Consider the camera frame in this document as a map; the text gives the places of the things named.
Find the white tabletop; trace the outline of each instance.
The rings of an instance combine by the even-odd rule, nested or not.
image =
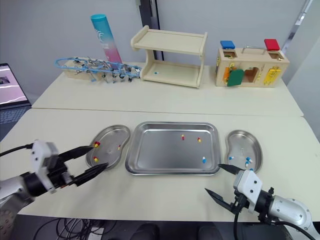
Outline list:
[[[136,78],[132,82],[91,82],[68,78],[62,73],[32,107],[150,113],[303,116],[282,80],[277,81],[275,88],[221,87],[215,85],[214,70],[214,67],[204,67],[199,89]]]
[[[122,124],[133,131],[144,121],[211,123],[218,130],[223,157],[229,132],[242,129],[252,133],[263,152],[263,164],[257,174],[263,189],[274,187],[276,195],[303,202],[313,221],[320,221],[320,144],[302,117],[31,109],[1,142],[1,151],[41,139],[54,142],[62,153],[89,144],[110,125]],[[20,213],[115,220],[233,221],[233,214],[216,204],[204,188],[233,202],[234,175],[220,170],[213,176],[135,176],[125,169],[127,149],[128,145],[115,168],[80,187],[46,193]],[[1,157],[0,178],[32,171],[30,154],[29,150],[20,150]],[[74,175],[88,168],[84,156],[67,165]],[[244,209],[239,220],[257,221],[257,215]]]

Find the cylindrical container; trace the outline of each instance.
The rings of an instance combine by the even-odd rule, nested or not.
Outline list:
[[[95,14],[91,16],[91,21],[103,47],[107,61],[122,63],[107,16],[104,14]]]

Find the metal handle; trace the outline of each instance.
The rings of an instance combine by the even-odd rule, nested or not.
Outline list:
[[[257,47],[257,46],[245,46],[244,48],[242,48],[242,54],[244,53],[245,49],[261,49],[263,50],[263,53],[262,54],[265,54],[266,52],[266,49],[263,48],[263,47]]]

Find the kidney-shaped metal dish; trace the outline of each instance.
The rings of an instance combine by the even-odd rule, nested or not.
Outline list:
[[[206,122],[143,122],[125,160],[134,175],[213,175],[221,152],[217,129]]]
[[[228,164],[241,169],[253,170],[254,172],[261,168],[262,150],[258,140],[251,133],[243,130],[234,130],[227,136],[226,145],[226,162]]]
[[[122,150],[129,138],[130,130],[126,126],[113,125],[103,129],[92,140],[92,146],[95,142],[100,145],[87,153],[86,163],[90,167],[108,163],[106,170],[113,168],[120,161]]]

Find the robotic arm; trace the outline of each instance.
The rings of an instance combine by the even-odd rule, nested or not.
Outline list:
[[[95,178],[106,169],[108,163],[93,166],[79,176],[70,175],[65,162],[85,155],[93,146],[80,146],[64,153],[52,142],[36,140],[26,145],[31,149],[31,162],[35,172],[26,172],[0,181],[0,239],[10,237],[18,212],[46,192],[55,193],[57,188],[72,184],[77,187]]]
[[[236,240],[238,239],[236,224],[242,208],[247,208],[249,213],[258,212],[261,223],[287,225],[302,232],[309,239],[320,240],[320,234],[313,225],[311,213],[302,202],[273,195],[272,187],[268,192],[262,190],[262,181],[251,170],[243,170],[227,164],[219,164],[219,166],[236,175],[233,183],[235,202],[228,204],[222,196],[209,189],[205,190],[217,204],[235,214],[233,233]]]

